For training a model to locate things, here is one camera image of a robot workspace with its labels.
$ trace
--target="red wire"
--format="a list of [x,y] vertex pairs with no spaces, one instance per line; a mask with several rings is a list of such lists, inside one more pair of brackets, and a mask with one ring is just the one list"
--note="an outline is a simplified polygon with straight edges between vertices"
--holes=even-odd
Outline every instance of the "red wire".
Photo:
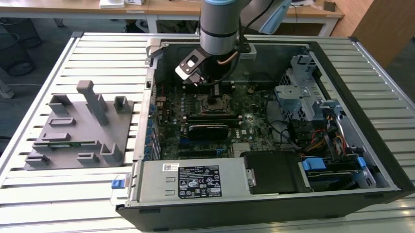
[[316,136],[316,133],[317,132],[323,132],[323,131],[325,131],[325,130],[315,130],[315,132],[313,132],[313,134],[312,134],[312,136],[311,136],[311,143],[313,143],[313,137]]
[[345,155],[345,139],[344,139],[343,136],[340,136],[340,137],[343,138],[343,153],[344,153],[344,155]]

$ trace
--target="white sticker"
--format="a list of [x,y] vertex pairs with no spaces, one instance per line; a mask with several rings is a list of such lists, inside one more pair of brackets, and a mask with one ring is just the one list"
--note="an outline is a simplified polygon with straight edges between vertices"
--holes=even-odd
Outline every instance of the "white sticker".
[[162,164],[162,171],[179,171],[180,164]]
[[144,11],[126,11],[126,13],[138,13],[138,14],[144,14]]

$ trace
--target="black plastic bracket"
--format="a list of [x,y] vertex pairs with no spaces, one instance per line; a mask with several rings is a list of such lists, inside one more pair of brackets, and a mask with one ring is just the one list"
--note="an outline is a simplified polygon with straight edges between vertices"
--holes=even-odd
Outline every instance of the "black plastic bracket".
[[349,36],[348,39],[349,39],[351,42],[360,42],[359,39],[355,36]]
[[70,37],[80,38],[80,37],[82,37],[82,35],[84,35],[84,32],[72,32]]

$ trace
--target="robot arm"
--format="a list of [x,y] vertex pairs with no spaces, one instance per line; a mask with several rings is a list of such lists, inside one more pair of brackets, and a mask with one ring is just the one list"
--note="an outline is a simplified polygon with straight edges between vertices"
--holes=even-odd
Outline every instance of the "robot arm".
[[209,81],[207,77],[221,80],[220,77],[225,73],[221,71],[227,71],[225,65],[235,58],[239,59],[240,51],[236,48],[239,20],[249,22],[245,23],[247,27],[253,25],[260,32],[272,34],[281,23],[289,4],[291,0],[203,0],[200,48],[193,50],[176,67],[181,79],[195,85]]

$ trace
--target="motherboard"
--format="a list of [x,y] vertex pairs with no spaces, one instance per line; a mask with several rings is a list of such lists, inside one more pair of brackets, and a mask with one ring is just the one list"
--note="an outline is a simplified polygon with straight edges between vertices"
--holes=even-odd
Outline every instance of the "motherboard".
[[[255,84],[237,83],[228,94],[212,98],[173,87],[158,96],[162,160],[239,157],[244,151],[273,150],[279,146],[264,118],[269,91],[255,88]],[[200,133],[200,140],[189,139],[192,125],[212,126],[216,122],[228,127],[217,129],[217,134]]]

